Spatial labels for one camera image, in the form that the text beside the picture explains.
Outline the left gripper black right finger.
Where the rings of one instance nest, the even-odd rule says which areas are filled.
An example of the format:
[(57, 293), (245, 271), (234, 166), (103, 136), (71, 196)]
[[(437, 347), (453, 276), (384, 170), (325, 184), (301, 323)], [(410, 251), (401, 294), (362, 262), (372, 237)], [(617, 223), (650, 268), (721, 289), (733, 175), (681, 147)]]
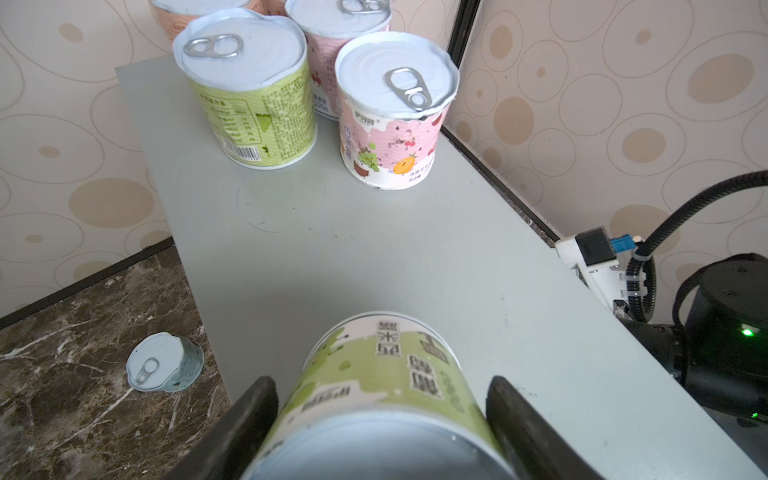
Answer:
[(500, 375), (493, 377), (488, 389), (486, 418), (517, 478), (601, 478), (526, 398)]

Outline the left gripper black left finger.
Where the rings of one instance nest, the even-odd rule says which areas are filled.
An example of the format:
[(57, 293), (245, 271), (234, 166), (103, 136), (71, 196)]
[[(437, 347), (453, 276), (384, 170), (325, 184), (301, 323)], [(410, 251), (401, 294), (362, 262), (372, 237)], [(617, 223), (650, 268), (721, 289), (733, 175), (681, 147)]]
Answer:
[(274, 424), (278, 407), (274, 380), (259, 377), (165, 477), (240, 478)]

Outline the lime green labelled can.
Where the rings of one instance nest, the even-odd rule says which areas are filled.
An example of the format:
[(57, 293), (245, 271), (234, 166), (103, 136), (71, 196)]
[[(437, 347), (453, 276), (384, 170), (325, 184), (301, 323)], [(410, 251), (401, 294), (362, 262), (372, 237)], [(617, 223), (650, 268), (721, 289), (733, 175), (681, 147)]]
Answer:
[(245, 479), (512, 479), (450, 346), (369, 312), (308, 356)]

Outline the purple pink labelled can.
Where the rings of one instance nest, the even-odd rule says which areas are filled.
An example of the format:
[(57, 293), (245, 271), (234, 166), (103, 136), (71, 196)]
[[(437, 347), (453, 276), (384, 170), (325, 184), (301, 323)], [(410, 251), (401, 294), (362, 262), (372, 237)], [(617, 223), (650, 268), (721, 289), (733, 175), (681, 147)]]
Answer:
[(405, 190), (432, 169), (460, 73), (417, 35), (381, 31), (345, 44), (335, 61), (340, 154), (360, 182)]

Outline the white red labelled can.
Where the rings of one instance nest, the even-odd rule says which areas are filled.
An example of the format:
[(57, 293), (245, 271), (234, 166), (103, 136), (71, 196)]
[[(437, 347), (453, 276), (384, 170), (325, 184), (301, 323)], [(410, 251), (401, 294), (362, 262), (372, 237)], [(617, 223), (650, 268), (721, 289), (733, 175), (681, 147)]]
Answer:
[(299, 25), (308, 44), (315, 110), (330, 119), (340, 114), (335, 62), (351, 40), (389, 29), (388, 1), (289, 0), (287, 15)]

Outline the pink orange labelled can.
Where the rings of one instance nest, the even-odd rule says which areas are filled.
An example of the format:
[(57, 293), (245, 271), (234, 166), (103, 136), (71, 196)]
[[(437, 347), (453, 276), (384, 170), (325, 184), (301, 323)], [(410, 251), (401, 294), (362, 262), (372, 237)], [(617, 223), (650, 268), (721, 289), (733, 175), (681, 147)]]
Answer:
[(244, 8), (260, 14), (267, 12), (262, 0), (149, 0), (149, 7), (153, 18), (171, 41), (191, 21), (219, 10)]

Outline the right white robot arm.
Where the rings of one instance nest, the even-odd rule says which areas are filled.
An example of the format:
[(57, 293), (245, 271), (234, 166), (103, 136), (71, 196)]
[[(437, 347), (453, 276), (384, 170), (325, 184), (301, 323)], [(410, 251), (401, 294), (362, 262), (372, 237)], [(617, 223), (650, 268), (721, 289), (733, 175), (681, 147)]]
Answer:
[(625, 328), (702, 407), (767, 422), (767, 259), (738, 254), (678, 289), (671, 324)]

